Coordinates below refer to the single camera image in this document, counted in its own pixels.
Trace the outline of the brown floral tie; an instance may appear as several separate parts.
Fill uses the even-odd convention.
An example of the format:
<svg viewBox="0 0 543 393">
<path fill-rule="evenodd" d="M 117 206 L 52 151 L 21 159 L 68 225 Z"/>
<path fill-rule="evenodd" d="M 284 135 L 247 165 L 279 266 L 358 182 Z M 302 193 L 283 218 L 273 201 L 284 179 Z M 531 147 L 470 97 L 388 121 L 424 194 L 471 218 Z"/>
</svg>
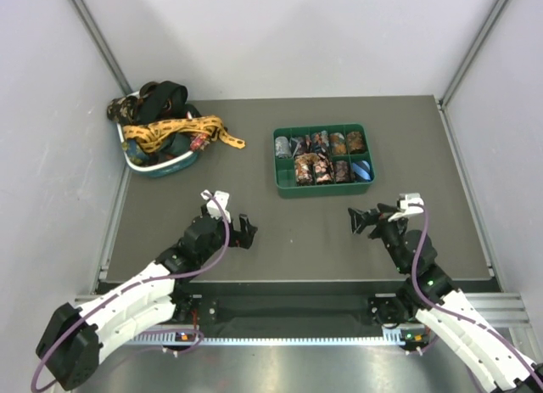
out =
<svg viewBox="0 0 543 393">
<path fill-rule="evenodd" d="M 316 185 L 313 164 L 321 160 L 329 164 L 327 158 L 323 154 L 316 153 L 304 154 L 294 160 L 294 175 L 298 186 Z"/>
</svg>

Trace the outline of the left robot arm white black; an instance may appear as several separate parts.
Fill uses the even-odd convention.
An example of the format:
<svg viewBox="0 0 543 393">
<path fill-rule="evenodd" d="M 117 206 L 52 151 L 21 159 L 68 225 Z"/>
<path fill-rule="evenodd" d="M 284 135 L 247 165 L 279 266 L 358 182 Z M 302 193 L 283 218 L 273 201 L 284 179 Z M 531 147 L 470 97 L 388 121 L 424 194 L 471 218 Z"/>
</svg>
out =
<svg viewBox="0 0 543 393">
<path fill-rule="evenodd" d="M 227 249 L 252 246 L 257 227 L 246 215 L 240 215 L 239 224 L 236 229 L 223 217 L 204 212 L 139 274 L 80 306 L 58 307 L 36 347 L 40 362 L 31 390 L 40 391 L 42 370 L 64 390 L 73 390 L 127 341 L 157 324 L 187 320 L 193 303 L 183 296 L 182 286 L 216 265 Z"/>
</svg>

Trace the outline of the green compartment tray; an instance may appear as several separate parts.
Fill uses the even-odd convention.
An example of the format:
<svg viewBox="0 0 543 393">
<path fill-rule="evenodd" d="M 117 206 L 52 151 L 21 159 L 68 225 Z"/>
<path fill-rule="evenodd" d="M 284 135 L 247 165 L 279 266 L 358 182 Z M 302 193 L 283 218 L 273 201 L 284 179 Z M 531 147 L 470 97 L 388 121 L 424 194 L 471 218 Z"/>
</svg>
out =
<svg viewBox="0 0 543 393">
<path fill-rule="evenodd" d="M 287 159 L 278 159 L 275 156 L 275 138 L 279 136 L 285 136 L 289 139 L 291 137 L 311 136 L 314 132 L 326 130 L 328 138 L 331 133 L 341 132 L 344 134 L 345 140 L 348 132 L 360 131 L 364 134 L 366 140 L 367 151 L 363 154 L 349 154 L 347 149 L 346 155 L 334 156 L 331 151 L 331 145 L 329 142 L 329 153 L 324 155 L 333 173 L 333 183 L 328 185 L 312 185 L 312 186 L 298 186 L 295 181 L 294 175 L 294 160 L 292 156 Z M 293 126 L 278 128 L 273 133 L 274 143 L 274 168 L 275 168 L 275 183 L 279 195 L 285 199 L 294 198 L 307 198 L 307 197 L 322 197 L 322 196 L 335 196 L 335 195 L 353 195 L 364 194 L 372 185 L 375 180 L 375 171 L 372 163 L 372 155 L 369 148 L 369 141 L 365 132 L 365 129 L 360 124 L 335 124 L 335 125 L 320 125 L 320 126 Z M 334 180 L 333 163 L 337 160 L 346 160 L 350 164 L 350 172 L 352 177 L 352 183 L 337 184 Z M 351 163 L 353 161 L 366 160 L 369 162 L 372 168 L 372 181 L 371 182 L 357 182 L 351 170 Z"/>
</svg>

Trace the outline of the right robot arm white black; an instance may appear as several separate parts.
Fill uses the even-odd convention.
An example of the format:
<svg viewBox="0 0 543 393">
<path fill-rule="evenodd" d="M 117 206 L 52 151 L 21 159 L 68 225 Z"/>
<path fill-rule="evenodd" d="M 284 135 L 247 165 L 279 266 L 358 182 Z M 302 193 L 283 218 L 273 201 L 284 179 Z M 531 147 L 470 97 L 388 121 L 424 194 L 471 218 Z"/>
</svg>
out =
<svg viewBox="0 0 543 393">
<path fill-rule="evenodd" d="M 481 392 L 540 392 L 542 366 L 498 333 L 461 288 L 436 263 L 428 228 L 411 230 L 414 216 L 427 217 L 419 194 L 401 196 L 396 205 L 348 210 L 353 234 L 366 228 L 382 241 L 396 271 L 406 276 L 392 304 L 392 322 L 417 322 L 429 328 L 463 362 Z"/>
</svg>

